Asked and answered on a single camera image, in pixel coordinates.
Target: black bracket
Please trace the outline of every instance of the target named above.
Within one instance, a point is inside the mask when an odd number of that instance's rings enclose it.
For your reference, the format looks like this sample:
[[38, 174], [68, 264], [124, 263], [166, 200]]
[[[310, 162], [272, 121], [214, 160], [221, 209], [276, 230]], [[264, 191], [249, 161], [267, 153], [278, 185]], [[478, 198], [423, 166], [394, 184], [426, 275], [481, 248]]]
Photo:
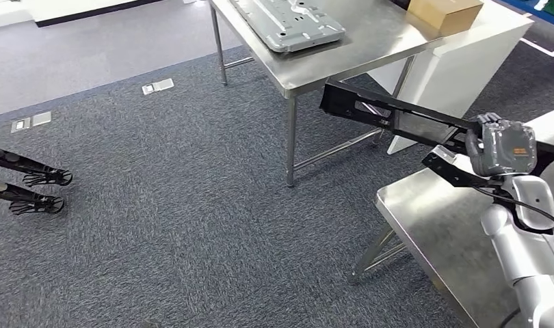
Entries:
[[[375, 107], [377, 112], [374, 113], [360, 108], [361, 103]], [[467, 131], [472, 130], [477, 135], [482, 135], [482, 127], [478, 122], [454, 118], [444, 113], [397, 100], [391, 96], [352, 87], [333, 80], [326, 82], [320, 108], [331, 115], [377, 126], [400, 137], [431, 147], [442, 145], [457, 154], [467, 154], [464, 145]], [[430, 156], [431, 154], [426, 157], [425, 162], [423, 161], [425, 165], [430, 165], [428, 166], [430, 169], [436, 173], [438, 173], [436, 170], [443, 173], [446, 173], [443, 170], [450, 170], [448, 174], [453, 174], [453, 177], [459, 179], [465, 179], [464, 182], [467, 184], [464, 185], [461, 185], [462, 183], [457, 180], [449, 180], [450, 183], [454, 182], [453, 185], [458, 185], [455, 187], [486, 187], [479, 186], [482, 182], [474, 180], [470, 177], [472, 174], [457, 167], [452, 170], [446, 169], [446, 167], [453, 167], [453, 165], [446, 162], [441, 163], [440, 159], [433, 159]], [[537, 141], [537, 165], [531, 174], [539, 176], [553, 161], [554, 145]]]

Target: table top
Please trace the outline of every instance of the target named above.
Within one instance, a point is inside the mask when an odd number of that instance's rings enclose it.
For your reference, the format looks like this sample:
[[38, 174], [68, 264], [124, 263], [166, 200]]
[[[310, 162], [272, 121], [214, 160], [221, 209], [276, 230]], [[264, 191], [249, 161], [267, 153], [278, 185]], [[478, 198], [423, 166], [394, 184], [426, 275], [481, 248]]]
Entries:
[[[527, 125], [537, 140], [554, 144], [554, 111]], [[456, 161], [470, 167], [466, 156], [458, 155]], [[554, 196], [554, 163], [541, 177]], [[430, 169], [381, 188], [376, 200], [384, 218], [468, 326], [498, 327], [518, 307], [480, 223], [491, 203], [470, 188], [452, 187]], [[519, 320], [512, 323], [508, 327], [522, 327]]]
[[320, 8], [344, 26], [345, 36], [294, 53], [269, 50], [230, 0], [211, 0], [285, 98], [344, 80], [440, 46], [443, 40], [390, 0], [321, 0]]

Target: gray floor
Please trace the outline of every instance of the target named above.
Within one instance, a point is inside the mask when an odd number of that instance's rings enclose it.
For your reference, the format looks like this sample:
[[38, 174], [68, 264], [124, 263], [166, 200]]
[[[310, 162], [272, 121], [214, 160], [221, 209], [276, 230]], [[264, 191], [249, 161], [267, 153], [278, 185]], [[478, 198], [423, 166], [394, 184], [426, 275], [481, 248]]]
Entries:
[[[221, 22], [225, 49], [240, 45]], [[215, 51], [206, 1], [166, 0], [37, 28], [0, 27], [0, 113]]]
[[[168, 77], [175, 88], [141, 94]], [[427, 148], [389, 156], [386, 134], [286, 188], [284, 100], [255, 64], [229, 79], [207, 56], [0, 115], [0, 147], [75, 174], [37, 188], [68, 200], [59, 215], [13, 217], [0, 202], [0, 327], [459, 327], [409, 254], [345, 282], [383, 222], [375, 191]], [[300, 99], [298, 158], [370, 129], [319, 99]], [[519, 44], [471, 112], [493, 109], [554, 109], [554, 59]], [[12, 117], [47, 110], [52, 123], [10, 134]]]

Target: cardboard box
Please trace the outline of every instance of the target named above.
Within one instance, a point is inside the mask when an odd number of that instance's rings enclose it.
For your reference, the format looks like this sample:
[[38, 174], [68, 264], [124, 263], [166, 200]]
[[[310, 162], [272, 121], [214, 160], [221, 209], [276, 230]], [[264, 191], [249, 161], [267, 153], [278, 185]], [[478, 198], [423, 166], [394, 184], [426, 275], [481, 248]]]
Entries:
[[481, 8], [479, 0], [412, 0], [408, 11], [450, 36], [470, 29]]

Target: black cable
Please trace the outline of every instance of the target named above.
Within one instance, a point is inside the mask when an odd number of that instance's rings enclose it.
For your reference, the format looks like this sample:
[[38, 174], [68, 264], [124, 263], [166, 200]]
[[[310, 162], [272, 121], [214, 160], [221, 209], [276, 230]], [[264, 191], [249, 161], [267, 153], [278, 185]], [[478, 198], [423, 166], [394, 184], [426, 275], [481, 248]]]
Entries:
[[536, 208], [535, 206], [531, 206], [531, 205], [528, 205], [527, 203], [523, 203], [523, 202], [520, 202], [518, 200], [513, 200], [512, 198], [507, 198], [507, 197], [503, 197], [503, 196], [499, 196], [499, 195], [495, 195], [494, 193], [489, 193], [488, 191], [486, 190], [483, 190], [483, 189], [480, 189], [479, 187], [474, 187], [473, 186], [473, 189], [478, 191], [479, 193], [483, 193], [484, 195], [487, 195], [487, 196], [490, 196], [490, 197], [494, 197], [494, 198], [498, 198], [500, 200], [504, 200], [505, 202], [509, 202], [509, 203], [513, 203], [513, 204], [517, 204], [517, 205], [521, 205], [523, 207], [526, 207], [528, 208], [529, 210], [534, 210], [535, 212], [543, 215], [544, 217], [546, 217], [547, 219], [551, 220], [554, 222], [554, 216], [548, 214], [547, 212], [545, 212], [544, 210], [541, 210], [539, 208]]
[[513, 312], [511, 312], [506, 318], [505, 320], [503, 320], [503, 322], [501, 323], [501, 325], [499, 326], [499, 328], [505, 328], [505, 326], [517, 315], [520, 313], [520, 308], [516, 308]]

